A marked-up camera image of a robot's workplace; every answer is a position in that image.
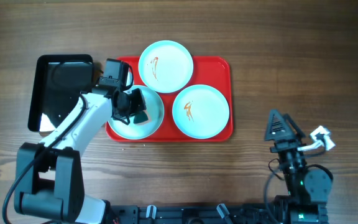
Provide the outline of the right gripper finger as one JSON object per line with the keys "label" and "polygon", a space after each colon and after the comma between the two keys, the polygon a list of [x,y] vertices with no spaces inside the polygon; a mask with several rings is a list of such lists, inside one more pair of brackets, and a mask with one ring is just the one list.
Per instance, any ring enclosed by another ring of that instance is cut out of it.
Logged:
{"label": "right gripper finger", "polygon": [[294,120],[291,118],[291,116],[289,114],[284,114],[283,115],[285,121],[287,121],[291,128],[293,129],[295,136],[299,139],[304,138],[305,134],[304,132],[300,129],[300,127],[294,122]]}
{"label": "right gripper finger", "polygon": [[265,141],[288,141],[291,139],[291,129],[278,110],[271,110],[265,130]]}

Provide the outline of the green and orange sponge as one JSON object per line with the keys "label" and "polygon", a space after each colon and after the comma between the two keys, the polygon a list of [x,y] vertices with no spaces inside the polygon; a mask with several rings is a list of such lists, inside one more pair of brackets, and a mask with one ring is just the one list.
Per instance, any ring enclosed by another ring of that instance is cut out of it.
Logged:
{"label": "green and orange sponge", "polygon": [[134,124],[141,124],[147,122],[148,120],[149,120],[149,116],[146,111],[138,112],[134,116]]}

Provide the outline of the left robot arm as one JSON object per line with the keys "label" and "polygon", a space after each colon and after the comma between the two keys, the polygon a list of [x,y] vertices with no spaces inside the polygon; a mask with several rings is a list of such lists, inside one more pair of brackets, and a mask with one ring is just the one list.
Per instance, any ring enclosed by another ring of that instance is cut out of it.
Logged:
{"label": "left robot arm", "polygon": [[39,143],[23,143],[17,152],[16,179],[2,207],[7,223],[10,199],[22,215],[47,219],[48,223],[117,223],[111,204],[85,194],[81,156],[98,129],[110,119],[128,125],[130,118],[146,109],[142,92],[131,89],[132,67],[107,59],[97,81],[81,91],[56,81],[56,65],[50,84],[77,97],[76,106]]}

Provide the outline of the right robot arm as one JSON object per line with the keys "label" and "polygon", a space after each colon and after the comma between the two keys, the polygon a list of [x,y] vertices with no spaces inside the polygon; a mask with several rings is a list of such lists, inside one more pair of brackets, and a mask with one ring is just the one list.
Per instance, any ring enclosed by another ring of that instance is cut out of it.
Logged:
{"label": "right robot arm", "polygon": [[[305,144],[304,132],[288,114],[271,110],[268,116],[265,140],[273,141],[270,152],[278,154],[278,167],[271,170],[265,183],[263,198],[268,219],[272,223],[328,223],[326,208],[334,177],[329,169],[306,160],[318,157],[336,145],[331,132],[319,126],[311,134],[312,144]],[[287,196],[267,199],[270,182],[283,172],[281,178],[287,186]]]}

